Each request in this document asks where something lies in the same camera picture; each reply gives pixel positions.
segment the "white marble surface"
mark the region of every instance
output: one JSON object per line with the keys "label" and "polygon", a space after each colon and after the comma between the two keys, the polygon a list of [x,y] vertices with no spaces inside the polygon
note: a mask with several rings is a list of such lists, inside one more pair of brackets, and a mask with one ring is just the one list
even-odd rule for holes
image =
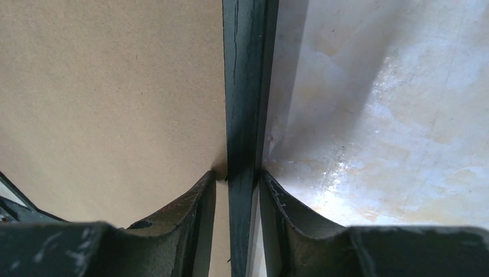
{"label": "white marble surface", "polygon": [[488,27],[486,0],[282,0],[266,168],[340,224],[489,228]]}

